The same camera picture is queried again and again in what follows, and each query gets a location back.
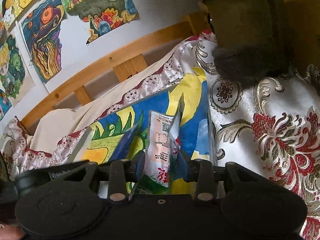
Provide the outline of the white red snack packet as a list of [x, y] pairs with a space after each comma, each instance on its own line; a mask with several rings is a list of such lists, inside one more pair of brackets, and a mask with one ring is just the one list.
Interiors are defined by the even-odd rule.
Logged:
[[171, 166], [177, 161], [181, 148], [179, 133], [183, 110], [184, 96], [180, 96], [173, 115], [156, 111], [149, 114], [144, 173], [157, 185], [166, 189], [172, 181]]

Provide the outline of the grey tray with painted lining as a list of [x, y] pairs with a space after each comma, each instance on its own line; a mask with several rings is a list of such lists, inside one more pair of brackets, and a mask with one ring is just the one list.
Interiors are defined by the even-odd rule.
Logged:
[[183, 182], [184, 159], [214, 161], [210, 142], [207, 80], [195, 67], [172, 88], [138, 100], [97, 120], [85, 131], [71, 154], [71, 161], [104, 164], [119, 159], [116, 147], [127, 132], [131, 138], [121, 155], [133, 159], [145, 153], [143, 178], [128, 183], [137, 194], [193, 193]]

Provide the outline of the cream pillow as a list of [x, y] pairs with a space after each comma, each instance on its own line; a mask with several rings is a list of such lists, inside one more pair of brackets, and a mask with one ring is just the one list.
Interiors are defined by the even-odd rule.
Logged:
[[77, 110], [56, 109], [40, 119], [33, 137], [27, 140], [33, 152], [53, 154], [57, 143], [65, 136], [77, 132], [97, 120], [109, 108], [118, 110], [165, 87], [171, 72], [163, 66], [181, 47], [176, 45], [163, 58], [142, 72], [116, 85], [98, 99]]

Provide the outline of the floral satin bedspread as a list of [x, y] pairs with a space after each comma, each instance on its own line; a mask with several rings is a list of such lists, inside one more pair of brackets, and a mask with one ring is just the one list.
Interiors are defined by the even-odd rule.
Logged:
[[[213, 33], [181, 44], [163, 65], [171, 72], [165, 75], [163, 89], [201, 68], [208, 84], [218, 164], [234, 161], [300, 195], [308, 207], [300, 234], [319, 239], [319, 69], [309, 65], [304, 77], [289, 72], [245, 88], [217, 74]], [[27, 170], [66, 163], [86, 128], [65, 135], [53, 154], [33, 152], [27, 142], [33, 135], [13, 118], [1, 135], [1, 173], [12, 179]]]

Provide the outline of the red hair girl painting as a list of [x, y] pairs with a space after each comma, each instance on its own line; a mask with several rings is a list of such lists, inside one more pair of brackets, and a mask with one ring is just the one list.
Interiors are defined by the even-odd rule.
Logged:
[[12, 104], [5, 92], [0, 89], [0, 120], [4, 118], [8, 110], [12, 107]]

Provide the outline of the brown hanging garment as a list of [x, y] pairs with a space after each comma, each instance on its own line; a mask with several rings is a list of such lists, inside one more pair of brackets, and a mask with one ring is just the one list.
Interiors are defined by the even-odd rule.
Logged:
[[212, 20], [219, 75], [252, 87], [288, 72], [292, 60], [284, 0], [201, 0]]

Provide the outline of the blond child wall painting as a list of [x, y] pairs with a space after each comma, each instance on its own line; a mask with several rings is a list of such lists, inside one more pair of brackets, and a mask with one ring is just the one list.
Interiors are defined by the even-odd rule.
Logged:
[[12, 34], [1, 45], [1, 86], [12, 106], [35, 86]]

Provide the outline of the wooden bed frame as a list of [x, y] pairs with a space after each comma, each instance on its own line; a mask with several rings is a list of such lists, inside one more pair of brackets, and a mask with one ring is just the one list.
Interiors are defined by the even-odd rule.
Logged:
[[22, 126], [29, 129], [72, 93], [76, 95], [83, 106], [88, 104], [92, 99], [87, 94], [85, 84], [111, 69], [116, 70], [116, 76], [119, 82], [122, 82], [127, 79], [124, 75], [125, 72], [131, 71], [129, 75], [134, 76], [147, 67], [143, 57], [144, 53], [174, 40], [183, 40], [192, 35], [199, 35], [207, 29], [209, 29], [207, 15], [202, 11], [193, 12], [185, 16], [180, 23], [143, 36], [105, 55], [53, 90], [21, 120]]

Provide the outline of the swirl sun wall painting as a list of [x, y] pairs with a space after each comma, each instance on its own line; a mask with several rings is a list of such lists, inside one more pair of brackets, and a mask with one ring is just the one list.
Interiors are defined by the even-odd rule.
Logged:
[[25, 44], [43, 83], [47, 83], [62, 69], [59, 35], [64, 18], [61, 0], [45, 0], [21, 23]]

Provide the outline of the mushroom landscape wall painting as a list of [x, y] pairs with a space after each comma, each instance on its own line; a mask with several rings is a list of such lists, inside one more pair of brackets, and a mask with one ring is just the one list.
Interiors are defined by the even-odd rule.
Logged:
[[133, 0], [61, 0], [65, 11], [89, 24], [87, 44], [132, 21], [138, 11]]

